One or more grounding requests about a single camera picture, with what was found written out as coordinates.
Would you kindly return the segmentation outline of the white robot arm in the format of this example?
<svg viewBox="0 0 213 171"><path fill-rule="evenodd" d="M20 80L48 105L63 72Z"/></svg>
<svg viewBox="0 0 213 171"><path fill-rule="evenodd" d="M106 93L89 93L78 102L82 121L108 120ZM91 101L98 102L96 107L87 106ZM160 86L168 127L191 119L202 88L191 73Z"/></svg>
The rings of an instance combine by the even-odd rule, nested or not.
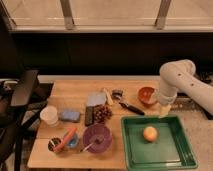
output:
<svg viewBox="0 0 213 171"><path fill-rule="evenodd" d="M209 114L213 115L213 86L194 77L196 66L191 60L178 60L160 67L157 100L161 105L175 101L177 92L187 94Z"/></svg>

